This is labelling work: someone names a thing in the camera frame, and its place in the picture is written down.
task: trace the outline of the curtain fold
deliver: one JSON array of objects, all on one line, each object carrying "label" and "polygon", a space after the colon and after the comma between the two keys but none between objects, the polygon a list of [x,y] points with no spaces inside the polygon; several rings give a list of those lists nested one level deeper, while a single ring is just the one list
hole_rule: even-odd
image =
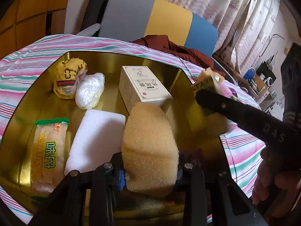
[{"label": "curtain fold", "polygon": [[167,0],[218,29],[214,51],[241,74],[252,66],[274,25],[280,0]]}]

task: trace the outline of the white box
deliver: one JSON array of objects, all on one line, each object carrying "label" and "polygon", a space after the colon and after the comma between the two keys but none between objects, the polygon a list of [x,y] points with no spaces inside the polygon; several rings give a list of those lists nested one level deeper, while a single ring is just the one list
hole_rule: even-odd
[{"label": "white box", "polygon": [[119,91],[129,113],[137,102],[158,105],[166,112],[173,98],[147,66],[122,66]]}]

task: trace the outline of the yellow sponge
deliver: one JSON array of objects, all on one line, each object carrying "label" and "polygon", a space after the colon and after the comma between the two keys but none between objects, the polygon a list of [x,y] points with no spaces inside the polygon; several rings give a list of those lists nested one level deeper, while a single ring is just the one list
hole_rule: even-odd
[{"label": "yellow sponge", "polygon": [[165,197],[177,179],[179,151],[160,107],[138,102],[131,110],[122,143],[128,190]]}]

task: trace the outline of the metallic gold container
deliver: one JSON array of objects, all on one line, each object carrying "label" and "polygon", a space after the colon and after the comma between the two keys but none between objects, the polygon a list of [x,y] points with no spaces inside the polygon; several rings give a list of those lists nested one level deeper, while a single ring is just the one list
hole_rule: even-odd
[{"label": "metallic gold container", "polygon": [[[34,122],[41,119],[68,117],[71,143],[85,114],[75,100],[58,98],[53,92],[56,63],[70,58],[80,58],[87,63],[88,74],[105,75],[105,88],[95,109],[120,113],[128,117],[118,90],[122,65],[148,66],[173,96],[167,111],[179,150],[201,148],[204,163],[211,171],[229,171],[224,149],[218,137],[204,138],[200,132],[205,125],[203,112],[196,103],[191,82],[179,68],[157,61],[117,53],[73,51],[55,61],[32,84],[10,119],[0,146],[0,185],[23,207],[32,213],[39,203],[31,198],[30,160],[35,134]],[[171,194],[159,199],[124,190],[120,193],[115,223],[141,225],[173,221],[180,222],[184,210],[184,194]]]}]

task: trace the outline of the striped tablecloth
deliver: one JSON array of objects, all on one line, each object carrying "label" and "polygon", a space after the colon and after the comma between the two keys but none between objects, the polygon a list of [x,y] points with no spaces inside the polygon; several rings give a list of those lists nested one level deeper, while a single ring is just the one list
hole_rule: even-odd
[{"label": "striped tablecloth", "polygon": [[[31,84],[61,55],[75,50],[122,53],[156,60],[183,69],[191,82],[194,82],[193,77],[198,76],[203,70],[173,55],[133,43],[66,34],[46,36],[0,60],[0,139],[16,106]],[[243,103],[259,108],[248,94],[228,81],[225,82],[227,86],[236,90]],[[230,131],[221,135],[220,138],[232,178],[250,197],[261,162],[259,154],[264,147],[264,142],[241,130],[234,122],[230,122],[230,126]],[[1,187],[0,198],[16,216],[28,224],[32,214],[21,207]]]}]

